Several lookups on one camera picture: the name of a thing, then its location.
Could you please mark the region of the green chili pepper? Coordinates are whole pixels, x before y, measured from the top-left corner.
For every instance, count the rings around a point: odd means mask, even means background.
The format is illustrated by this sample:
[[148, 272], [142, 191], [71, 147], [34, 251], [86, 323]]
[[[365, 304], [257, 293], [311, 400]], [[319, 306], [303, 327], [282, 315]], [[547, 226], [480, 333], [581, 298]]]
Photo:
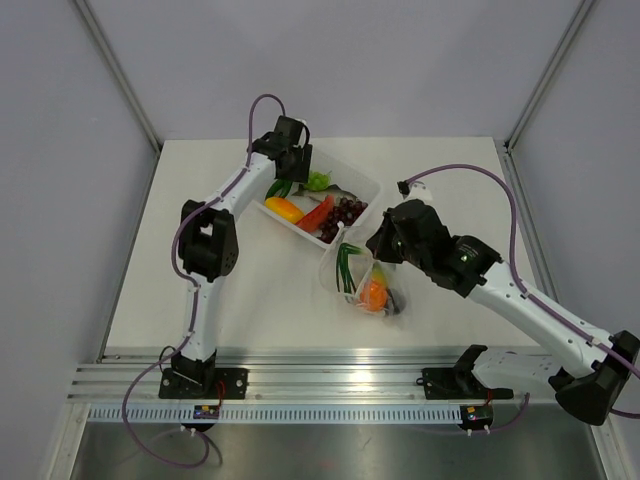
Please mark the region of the green chili pepper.
[[292, 186], [292, 181], [278, 179], [267, 190], [265, 199], [269, 199], [272, 197], [286, 198], [289, 195]]

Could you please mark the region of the green orange mango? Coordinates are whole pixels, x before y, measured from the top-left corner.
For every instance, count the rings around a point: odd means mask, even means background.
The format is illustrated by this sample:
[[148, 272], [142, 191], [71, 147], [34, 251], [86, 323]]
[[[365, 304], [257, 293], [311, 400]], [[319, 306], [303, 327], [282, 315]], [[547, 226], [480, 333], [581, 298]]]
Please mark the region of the green orange mango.
[[376, 263], [376, 264], [374, 264], [372, 266], [371, 274], [370, 274], [370, 280], [373, 283], [377, 283], [377, 284], [383, 286], [384, 288], [388, 287], [388, 278], [387, 278], [387, 275], [385, 273], [385, 270], [378, 263]]

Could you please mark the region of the yellow orange mango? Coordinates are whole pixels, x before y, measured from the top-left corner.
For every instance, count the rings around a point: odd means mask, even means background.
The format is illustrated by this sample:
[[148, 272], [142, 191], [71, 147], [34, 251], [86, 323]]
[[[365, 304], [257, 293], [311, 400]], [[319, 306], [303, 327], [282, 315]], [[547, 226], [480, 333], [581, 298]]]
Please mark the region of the yellow orange mango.
[[292, 224], [296, 224], [305, 216], [305, 213], [300, 208], [286, 198], [267, 198], [264, 202], [264, 206], [271, 212]]

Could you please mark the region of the clear zip top bag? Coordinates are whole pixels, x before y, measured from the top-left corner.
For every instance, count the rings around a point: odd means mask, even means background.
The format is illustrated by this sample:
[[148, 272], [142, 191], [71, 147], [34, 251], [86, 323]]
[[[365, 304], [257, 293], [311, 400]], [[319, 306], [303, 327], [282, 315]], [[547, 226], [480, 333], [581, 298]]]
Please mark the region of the clear zip top bag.
[[[385, 263], [373, 256], [371, 251], [366, 247], [366, 241], [368, 239], [369, 230], [362, 226], [341, 227], [336, 238], [321, 258], [318, 270], [320, 285], [338, 300], [339, 305], [347, 306], [350, 310], [357, 311], [363, 315], [378, 318], [389, 328], [401, 329], [407, 323], [409, 314], [408, 283], [403, 277], [398, 265]], [[340, 293], [336, 287], [335, 262], [337, 250], [341, 243], [350, 243], [362, 249], [361, 255], [352, 255], [349, 260], [350, 270], [357, 287], [354, 294]], [[397, 290], [406, 298], [406, 309], [400, 315], [388, 316], [385, 308], [379, 312], [370, 312], [360, 303], [361, 291], [365, 284], [371, 281], [371, 269], [376, 263], [380, 264], [385, 270], [388, 278], [387, 289]]]

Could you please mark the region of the orange tangerine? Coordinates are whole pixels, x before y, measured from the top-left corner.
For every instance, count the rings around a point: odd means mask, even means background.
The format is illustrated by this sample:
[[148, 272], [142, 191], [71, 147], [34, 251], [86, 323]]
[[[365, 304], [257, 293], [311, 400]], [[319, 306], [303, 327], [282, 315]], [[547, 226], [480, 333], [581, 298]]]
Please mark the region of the orange tangerine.
[[386, 307], [387, 301], [386, 286], [373, 280], [365, 284], [360, 294], [361, 305], [370, 312], [382, 311]]

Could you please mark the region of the watermelon slice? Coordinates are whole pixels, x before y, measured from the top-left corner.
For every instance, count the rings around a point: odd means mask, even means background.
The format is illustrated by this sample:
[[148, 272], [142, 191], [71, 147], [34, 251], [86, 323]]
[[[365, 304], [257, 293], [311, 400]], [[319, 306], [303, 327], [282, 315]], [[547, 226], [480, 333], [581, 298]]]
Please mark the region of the watermelon slice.
[[313, 233], [326, 220], [334, 208], [334, 199], [328, 195], [318, 206], [306, 214], [296, 226], [307, 233]]

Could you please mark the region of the green scallion bunch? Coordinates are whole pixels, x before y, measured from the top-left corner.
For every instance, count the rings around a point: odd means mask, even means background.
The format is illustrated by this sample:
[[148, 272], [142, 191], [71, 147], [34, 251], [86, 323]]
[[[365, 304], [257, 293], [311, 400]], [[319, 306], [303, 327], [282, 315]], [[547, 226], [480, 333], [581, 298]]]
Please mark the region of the green scallion bunch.
[[341, 243], [335, 262], [335, 283], [340, 293], [354, 294], [357, 290], [352, 276], [349, 260], [352, 255], [361, 255], [362, 249], [350, 243]]

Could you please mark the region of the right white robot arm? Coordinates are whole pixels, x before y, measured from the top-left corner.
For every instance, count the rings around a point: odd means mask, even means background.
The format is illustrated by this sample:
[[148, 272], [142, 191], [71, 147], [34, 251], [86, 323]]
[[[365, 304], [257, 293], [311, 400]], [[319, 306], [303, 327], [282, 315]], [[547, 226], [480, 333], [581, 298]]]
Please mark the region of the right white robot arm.
[[452, 235], [435, 209], [411, 199], [387, 209], [367, 249], [384, 263], [407, 262], [437, 286], [482, 305], [542, 346], [534, 358], [472, 345], [451, 367], [455, 398], [509, 389], [551, 395], [574, 418], [603, 425], [631, 376], [639, 340], [610, 334], [528, 287], [476, 237]]

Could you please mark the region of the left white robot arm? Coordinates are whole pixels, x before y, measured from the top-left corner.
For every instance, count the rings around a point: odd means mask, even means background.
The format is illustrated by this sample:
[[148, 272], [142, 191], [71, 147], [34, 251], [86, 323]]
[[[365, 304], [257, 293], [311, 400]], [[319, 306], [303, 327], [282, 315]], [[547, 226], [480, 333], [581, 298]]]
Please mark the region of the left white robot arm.
[[274, 130], [251, 140], [245, 164], [210, 198], [187, 201], [174, 247], [191, 283], [186, 343], [164, 370], [162, 399], [243, 399], [247, 371], [216, 368], [222, 287], [239, 257], [236, 221], [266, 184], [308, 179], [312, 146], [300, 120], [280, 116]]

